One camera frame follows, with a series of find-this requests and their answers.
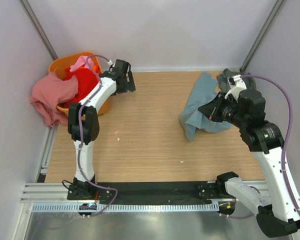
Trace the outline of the grey t shirt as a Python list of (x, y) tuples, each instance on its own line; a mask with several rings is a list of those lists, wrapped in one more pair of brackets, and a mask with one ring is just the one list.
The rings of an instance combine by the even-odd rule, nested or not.
[[(230, 77), (233, 77), (236, 75), (242, 75), (242, 73), (239, 71), (231, 71), (230, 69), (226, 68), (223, 70), (223, 72), (221, 74), (219, 74), (216, 77), (216, 79), (218, 81), (218, 86), (223, 93), (226, 93), (230, 90), (230, 83), (229, 83), (228, 79)], [(248, 90), (256, 90), (257, 89), (256, 82), (252, 77), (246, 77), (243, 79), (243, 81)]]

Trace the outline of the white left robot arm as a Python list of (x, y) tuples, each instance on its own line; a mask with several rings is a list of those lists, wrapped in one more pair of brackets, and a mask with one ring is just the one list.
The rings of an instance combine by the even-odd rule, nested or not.
[(67, 130), (73, 140), (76, 154), (76, 172), (68, 187), (68, 200), (91, 200), (97, 194), (93, 168), (94, 143), (100, 132), (98, 113), (102, 105), (112, 95), (134, 92), (131, 64), (117, 59), (108, 61), (109, 70), (98, 75), (87, 57), (86, 65), (97, 77), (97, 84), (91, 92), (78, 103), (72, 103), (68, 109)]

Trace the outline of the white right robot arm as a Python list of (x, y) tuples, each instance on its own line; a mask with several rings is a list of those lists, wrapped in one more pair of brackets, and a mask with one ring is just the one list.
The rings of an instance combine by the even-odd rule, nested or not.
[(269, 238), (292, 235), (300, 230), (300, 198), (291, 180), (284, 156), (284, 139), (277, 125), (265, 119), (266, 100), (257, 90), (242, 90), (238, 98), (219, 92), (198, 108), (212, 122), (228, 122), (239, 129), (240, 137), (257, 159), (269, 196), (252, 189), (234, 172), (216, 178), (215, 192), (240, 200), (256, 217), (261, 231)]

